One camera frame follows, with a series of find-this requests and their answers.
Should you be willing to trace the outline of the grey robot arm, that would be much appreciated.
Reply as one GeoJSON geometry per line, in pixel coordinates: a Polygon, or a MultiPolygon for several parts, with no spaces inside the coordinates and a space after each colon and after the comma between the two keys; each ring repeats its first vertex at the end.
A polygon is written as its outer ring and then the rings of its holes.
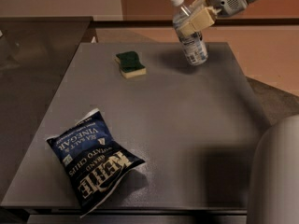
{"type": "MultiPolygon", "coordinates": [[[[178,30],[191,35],[231,17],[256,0],[194,0],[178,30]]],[[[272,126],[254,153],[246,224],[299,224],[299,116],[272,126]]]]}

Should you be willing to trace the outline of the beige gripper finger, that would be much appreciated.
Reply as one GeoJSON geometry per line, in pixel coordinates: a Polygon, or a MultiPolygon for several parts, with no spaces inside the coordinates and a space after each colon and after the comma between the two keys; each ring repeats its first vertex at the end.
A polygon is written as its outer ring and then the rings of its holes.
{"type": "Polygon", "coordinates": [[[208,1],[207,0],[194,0],[190,4],[190,7],[192,7],[192,8],[207,7],[207,6],[208,6],[208,1]]]}
{"type": "Polygon", "coordinates": [[[213,7],[196,9],[190,17],[182,22],[178,31],[183,36],[192,35],[212,26],[216,19],[217,11],[213,7]]]}

